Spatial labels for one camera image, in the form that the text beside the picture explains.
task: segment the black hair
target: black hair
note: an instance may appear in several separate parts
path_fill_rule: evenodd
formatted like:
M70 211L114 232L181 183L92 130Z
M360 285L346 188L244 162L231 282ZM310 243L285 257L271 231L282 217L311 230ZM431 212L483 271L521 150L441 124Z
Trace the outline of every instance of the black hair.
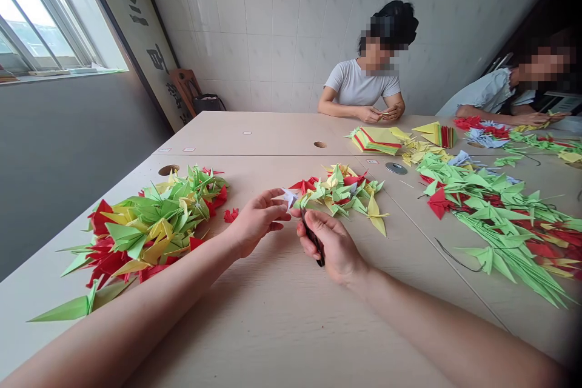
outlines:
M366 39L380 38L380 44L399 50L416 38L418 20L414 18L411 3L394 0L386 4L370 18L370 27L360 36L358 53L366 51Z

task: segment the window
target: window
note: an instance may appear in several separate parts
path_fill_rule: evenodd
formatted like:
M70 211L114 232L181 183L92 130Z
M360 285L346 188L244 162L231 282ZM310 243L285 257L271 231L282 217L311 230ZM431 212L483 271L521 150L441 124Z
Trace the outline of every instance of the window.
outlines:
M0 64L13 73L102 65L67 0L0 0Z

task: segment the table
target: table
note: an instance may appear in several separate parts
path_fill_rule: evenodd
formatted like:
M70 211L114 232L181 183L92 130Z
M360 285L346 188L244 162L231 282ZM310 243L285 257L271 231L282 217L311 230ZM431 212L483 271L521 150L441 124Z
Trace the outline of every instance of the table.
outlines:
M313 113L204 111L153 154L352 156L345 138L329 129L327 118Z
M409 132L411 127L434 120L411 116L398 125ZM342 135L360 124L316 114L205 112L161 147L170 148L169 152L155 151L103 198L115 203L150 181L165 180L158 172L167 165L180 166L182 174L188 165L213 166L226 172L231 188L228 202L210 222L212 236L228 226L221 219L226 207L242 207L266 188L324 176L322 164L349 164L359 174L369 169L372 177L386 180L377 201L382 212L390 213L385 219L389 237L384 238L360 214L350 214L352 221L342 219L368 260L564 362L563 338L568 337L566 332L577 317L575 309L555 309L525 285L512 284L496 272L487 277L463 271L442 253L434 237L449 249L485 243L450 215L439 221L426 200L416 199L424 187L417 183L414 169L396 176L384 168L386 161L401 162L401 158L363 155L350 148L350 140ZM204 142L192 144L192 139ZM327 147L315 147L315 141L324 141ZM187 148L195 150L185 152ZM471 154L486 164L496 157ZM378 164L369 164L369 158ZM567 194L552 202L562 211L580 216L577 191L569 189L579 189L582 172L556 156L534 158L541 162L539 167L524 158L515 169L504 170L524 179L530 190L541 188L543 196ZM89 240L79 230L86 228L91 209L0 283L0 301L9 308L0 312L0 343L10 345L0 349L0 380L71 325L24 321L87 292L88 272L59 277L71 257L55 250ZM460 253L458 257L466 264L472 262ZM561 283L574 294L576 283ZM450 386L410 344L349 292L331 283L303 255L295 225L289 223L281 232L267 235L252 256L237 262L219 279L148 357L128 386L172 387L195 382L208 386L347 387L377 386L386 380L395 386Z
M475 160L493 167L496 156L473 156ZM555 204L558 210L573 215L582 216L582 203L577 200L578 190L582 187L582 170L567 166L557 156L534 156L537 162L523 158L516 167L509 166L497 170L522 179L526 183L526 194L536 189L541 190L541 197L552 197L548 200ZM479 264L472 256L455 250L455 247L486 247L487 243L473 233L471 229L460 223L452 214L445 214L440 221L426 204L427 198L418 197L423 194L425 186L420 184L421 178L414 168L406 166L400 157L374 157L378 164L369 164L359 156L358 160L365 165L376 179L385 179L384 189L400 206L406 215L422 231L435 248L471 286L483 301L487 302L493 313L503 322L504 326L514 335L531 343L533 346L548 353L558 361L565 362L568 350L564 349L564 339L571 335L571 328L582 315L579 308L569 310L556 309L542 297L528 289L523 283L512 284L495 272L491 276L485 273L474 273L463 268L452 260L439 247L435 238L464 265L478 269ZM405 166L409 172L397 175L385 168L387 162L396 162ZM570 296L580 295L580 283L559 279Z
M185 172L196 162L225 171L231 185L229 200L211 220L211 235L228 226L221 219L226 207L242 207L269 187L323 176L321 164L341 162L358 173L364 171L352 156L151 156L104 198L120 201L150 181L166 180L158 175L159 169L172 164ZM377 201L382 212L390 213L386 219L389 238L360 214L351 214L351 222L344 220L363 255L395 277L500 326L390 196L382 193ZM89 272L60 278L70 257L55 250L89 240L89 235L78 232L85 228L83 217L88 213L0 284L3 302L35 296L11 304L11 311L0 315L0 342L12 345L0 352L0 378L71 324L26 324L24 320L86 293ZM42 280L23 280L31 276ZM329 371L332 367L337 367L334 372ZM449 386L406 340L349 292L331 283L316 262L303 254L294 222L281 233L269 234L252 256L228 270L144 362L129 386L183 386L184 378L222 386L352 386L356 378L366 386L388 378L411 386L427 380L434 386Z

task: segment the woman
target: woman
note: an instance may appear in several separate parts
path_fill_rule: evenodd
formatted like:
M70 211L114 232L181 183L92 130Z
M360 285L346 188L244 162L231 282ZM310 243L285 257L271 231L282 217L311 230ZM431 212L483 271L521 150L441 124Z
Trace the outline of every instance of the woman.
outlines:
M283 193L272 189L252 199L227 230L76 323L0 387L121 386L225 270L249 256L267 232L281 230L278 221L291 220L287 203L274 198ZM291 214L301 216L298 209ZM360 297L454 384L557 385L562 369L548 356L481 318L372 267L335 218L308 210L306 221L321 241L331 279ZM302 221L297 223L297 235L305 253L319 259Z
M407 50L416 38L417 27L410 3L392 1L376 12L370 29L360 37L360 57L340 62L332 70L319 99L318 112L356 116L368 123L400 118L404 100L398 76L390 71L389 62L395 51ZM380 97L388 106L385 112L373 106Z
M537 54L526 63L515 68L504 68L491 72L467 85L445 103L437 116L470 117L510 125L540 126L547 121L564 119L569 113L547 115L538 113L529 104L534 101L538 82L555 81L570 63L568 50L539 47ZM527 88L516 95L520 83ZM511 115L499 114L501 107L508 104Z

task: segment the hand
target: hand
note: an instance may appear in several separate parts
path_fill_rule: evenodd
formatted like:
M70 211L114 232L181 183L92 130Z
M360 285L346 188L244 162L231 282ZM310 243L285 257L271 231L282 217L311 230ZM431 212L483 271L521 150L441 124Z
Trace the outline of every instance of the hand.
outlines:
M355 114L356 117L367 123L377 123L382 118L382 112L374 106L358 106Z
M390 106L383 113L382 119L387 121L394 121L400 118L403 112L404 112L403 108L398 103L396 103L394 106Z
M285 193L282 189L275 188L251 199L224 232L241 258L249 256L267 233L283 228L277 221L291 220L287 213L288 203L273 199L283 194Z
M290 209L290 212L294 217L301 217L299 209ZM348 285L369 270L368 263L360 255L352 237L338 220L313 209L307 210L305 220L319 238L327 273L334 282ZM306 255L320 259L315 244L307 237L302 220L297 223L297 236Z
M550 116L548 114L532 112L529 114L514 115L511 119L511 124L541 126L546 121L550 121Z
M553 115L550 115L550 122L557 122L562 121L567 116L572 115L571 112L558 112Z

